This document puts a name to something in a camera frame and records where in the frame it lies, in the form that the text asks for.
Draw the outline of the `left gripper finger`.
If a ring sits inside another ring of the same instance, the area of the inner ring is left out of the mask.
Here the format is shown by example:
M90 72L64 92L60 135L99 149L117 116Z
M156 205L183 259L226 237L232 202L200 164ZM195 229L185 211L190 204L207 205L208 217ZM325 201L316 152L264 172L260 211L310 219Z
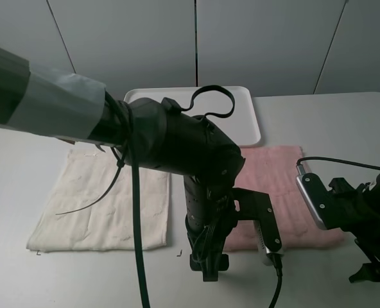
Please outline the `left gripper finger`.
M204 282L217 282L218 270L214 264L202 264L202 278Z

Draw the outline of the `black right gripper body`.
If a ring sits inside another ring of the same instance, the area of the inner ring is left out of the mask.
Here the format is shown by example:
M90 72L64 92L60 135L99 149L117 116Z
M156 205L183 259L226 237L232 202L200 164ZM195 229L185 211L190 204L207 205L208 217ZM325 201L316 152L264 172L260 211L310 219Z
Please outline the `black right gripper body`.
M344 178L333 178L329 187L332 207L327 226L352 233L362 247L380 260L380 213L367 203L367 186L353 188Z

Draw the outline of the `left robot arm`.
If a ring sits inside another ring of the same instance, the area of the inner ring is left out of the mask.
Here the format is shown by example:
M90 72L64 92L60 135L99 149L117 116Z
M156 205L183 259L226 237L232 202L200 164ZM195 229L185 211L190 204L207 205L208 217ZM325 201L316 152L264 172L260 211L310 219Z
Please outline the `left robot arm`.
M245 161L210 113L189 116L171 98L118 101L103 83L0 48L0 128L111 147L132 167L134 201L140 167L182 175L191 269L215 282L229 268L218 225L234 210L230 193Z

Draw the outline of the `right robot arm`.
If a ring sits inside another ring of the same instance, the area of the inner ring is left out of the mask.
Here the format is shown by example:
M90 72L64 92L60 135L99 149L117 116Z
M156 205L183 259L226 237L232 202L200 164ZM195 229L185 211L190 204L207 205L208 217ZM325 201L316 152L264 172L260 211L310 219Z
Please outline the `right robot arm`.
M329 187L333 200L346 210L339 228L354 236L368 263L349 277L350 283L380 282L380 173L373 182L353 188L344 178L334 178Z

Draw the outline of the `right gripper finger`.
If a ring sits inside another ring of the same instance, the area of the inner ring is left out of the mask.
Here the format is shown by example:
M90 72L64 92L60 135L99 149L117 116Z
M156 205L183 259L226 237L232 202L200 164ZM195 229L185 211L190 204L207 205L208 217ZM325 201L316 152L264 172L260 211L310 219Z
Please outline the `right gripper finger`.
M358 282L380 282L380 262L364 263L360 269L349 277L351 284Z

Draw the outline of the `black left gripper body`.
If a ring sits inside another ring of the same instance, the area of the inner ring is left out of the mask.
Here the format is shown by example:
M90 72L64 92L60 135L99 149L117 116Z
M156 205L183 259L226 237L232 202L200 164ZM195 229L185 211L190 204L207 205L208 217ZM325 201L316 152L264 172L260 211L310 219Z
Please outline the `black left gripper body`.
M189 256L192 271L227 271L229 256L223 253L225 241L232 229L237 226L236 211L217 214L207 224L199 224L186 216L187 238L191 247Z

